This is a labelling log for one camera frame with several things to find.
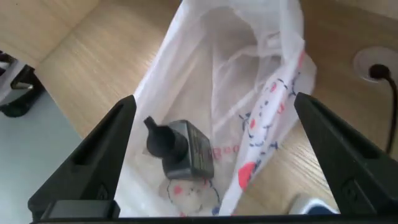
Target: black cap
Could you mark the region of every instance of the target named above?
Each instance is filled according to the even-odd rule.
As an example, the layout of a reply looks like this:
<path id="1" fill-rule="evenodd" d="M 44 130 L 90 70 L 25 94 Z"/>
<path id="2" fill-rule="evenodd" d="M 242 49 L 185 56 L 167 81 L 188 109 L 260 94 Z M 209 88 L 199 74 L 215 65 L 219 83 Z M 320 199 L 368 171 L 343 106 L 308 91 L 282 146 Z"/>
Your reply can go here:
<path id="1" fill-rule="evenodd" d="M 158 126 L 152 117 L 144 120 L 149 134 L 147 148 L 155 157 L 180 161 L 188 152 L 188 141 L 182 134 L 168 126 Z"/>

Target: power cord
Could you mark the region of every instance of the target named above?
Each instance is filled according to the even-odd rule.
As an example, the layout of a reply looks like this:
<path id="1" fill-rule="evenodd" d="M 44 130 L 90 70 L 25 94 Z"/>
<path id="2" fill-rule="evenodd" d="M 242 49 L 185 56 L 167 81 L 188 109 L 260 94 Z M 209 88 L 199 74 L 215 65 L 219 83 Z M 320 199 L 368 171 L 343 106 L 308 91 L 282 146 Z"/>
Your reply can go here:
<path id="1" fill-rule="evenodd" d="M 392 118 L 389 138 L 386 147 L 386 153 L 391 154 L 392 144 L 394 143 L 394 136 L 396 135 L 397 129 L 397 109 L 398 109 L 398 91 L 397 85 L 391 78 L 391 72 L 387 66 L 381 64 L 375 64 L 369 69 L 369 76 L 376 80 L 385 79 L 390 84 L 392 90 Z"/>

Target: white plastic bag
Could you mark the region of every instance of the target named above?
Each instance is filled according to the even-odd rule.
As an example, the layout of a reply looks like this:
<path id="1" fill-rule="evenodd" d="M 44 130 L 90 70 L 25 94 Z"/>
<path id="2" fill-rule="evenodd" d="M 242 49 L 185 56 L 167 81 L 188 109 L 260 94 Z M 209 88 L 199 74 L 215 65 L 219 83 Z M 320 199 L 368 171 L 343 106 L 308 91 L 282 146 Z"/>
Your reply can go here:
<path id="1" fill-rule="evenodd" d="M 296 0 L 184 0 L 135 92 L 137 113 L 116 200 L 122 217 L 230 215 L 289 132 L 295 94 L 316 68 Z M 145 149 L 152 116 L 187 119 L 213 147 L 215 177 L 167 180 Z"/>

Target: product label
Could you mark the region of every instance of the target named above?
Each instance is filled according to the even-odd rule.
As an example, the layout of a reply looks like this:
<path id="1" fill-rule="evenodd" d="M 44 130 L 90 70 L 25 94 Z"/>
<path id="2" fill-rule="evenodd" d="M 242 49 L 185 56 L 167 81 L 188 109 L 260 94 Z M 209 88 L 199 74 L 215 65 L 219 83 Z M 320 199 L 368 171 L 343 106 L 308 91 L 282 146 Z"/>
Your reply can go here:
<path id="1" fill-rule="evenodd" d="M 192 143 L 193 166 L 198 170 L 212 172 L 213 158 L 208 138 L 194 126 L 190 126 L 189 134 Z"/>

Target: floor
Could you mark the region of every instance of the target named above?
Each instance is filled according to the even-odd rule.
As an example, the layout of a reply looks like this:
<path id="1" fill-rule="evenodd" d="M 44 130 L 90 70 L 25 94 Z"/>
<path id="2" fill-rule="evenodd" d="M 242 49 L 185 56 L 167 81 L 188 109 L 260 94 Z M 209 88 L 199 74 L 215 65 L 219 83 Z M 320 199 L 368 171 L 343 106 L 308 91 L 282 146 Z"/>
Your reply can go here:
<path id="1" fill-rule="evenodd" d="M 0 113 L 0 217 L 32 221 L 27 201 L 81 139 L 48 93 L 23 117 Z"/>

